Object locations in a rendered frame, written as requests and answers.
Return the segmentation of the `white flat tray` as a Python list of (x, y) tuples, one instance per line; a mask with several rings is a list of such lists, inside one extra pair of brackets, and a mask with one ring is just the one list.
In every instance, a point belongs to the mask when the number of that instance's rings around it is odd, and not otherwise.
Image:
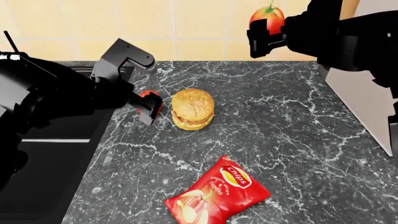
[(391, 148), (388, 117), (395, 114), (389, 89), (373, 82), (369, 71), (346, 72), (319, 65), (322, 78), (368, 130), (388, 156), (398, 158)]

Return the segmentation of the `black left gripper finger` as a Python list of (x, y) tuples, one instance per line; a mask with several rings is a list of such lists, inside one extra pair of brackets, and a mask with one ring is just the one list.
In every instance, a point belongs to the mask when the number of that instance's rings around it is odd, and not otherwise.
[(152, 125), (161, 107), (162, 98), (153, 93), (145, 97), (140, 97), (136, 93), (132, 94), (132, 106), (139, 110), (139, 119), (146, 125)]

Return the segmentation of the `red tomato with green stem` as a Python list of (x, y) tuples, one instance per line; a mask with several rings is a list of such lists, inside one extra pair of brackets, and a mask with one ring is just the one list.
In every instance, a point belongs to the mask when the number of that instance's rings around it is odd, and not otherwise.
[(281, 33), (281, 27), (284, 26), (285, 17), (283, 12), (274, 6), (274, 0), (269, 0), (267, 6), (256, 10), (249, 20), (249, 24), (257, 20), (266, 19), (266, 28), (270, 35)]

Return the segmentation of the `red paprika chips bag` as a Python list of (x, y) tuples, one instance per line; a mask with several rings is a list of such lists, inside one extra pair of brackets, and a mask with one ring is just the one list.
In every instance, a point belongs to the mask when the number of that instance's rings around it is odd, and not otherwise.
[(262, 184), (224, 155), (193, 186), (164, 203), (178, 224), (225, 224), (229, 217), (270, 196)]

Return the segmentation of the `grey sink faucet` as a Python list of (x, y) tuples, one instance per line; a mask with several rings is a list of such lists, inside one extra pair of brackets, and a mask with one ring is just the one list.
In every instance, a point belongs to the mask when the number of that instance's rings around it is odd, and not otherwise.
[(120, 68), (126, 63), (146, 71), (155, 70), (157, 66), (153, 55), (125, 40), (117, 39), (94, 64), (91, 78), (104, 78), (115, 82), (119, 79)]

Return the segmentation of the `hamburger with sesame bun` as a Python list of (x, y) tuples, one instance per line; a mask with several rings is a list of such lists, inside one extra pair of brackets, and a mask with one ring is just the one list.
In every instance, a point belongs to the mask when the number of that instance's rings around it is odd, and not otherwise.
[(215, 103), (206, 91), (184, 89), (172, 98), (172, 118), (178, 128), (200, 130), (211, 123), (214, 115)]

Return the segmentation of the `black kitchen sink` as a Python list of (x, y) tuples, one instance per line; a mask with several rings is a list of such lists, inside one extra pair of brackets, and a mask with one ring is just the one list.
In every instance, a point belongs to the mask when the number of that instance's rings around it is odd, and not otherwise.
[(45, 75), (0, 60), (0, 224), (61, 224), (112, 109), (30, 128), (12, 112)]

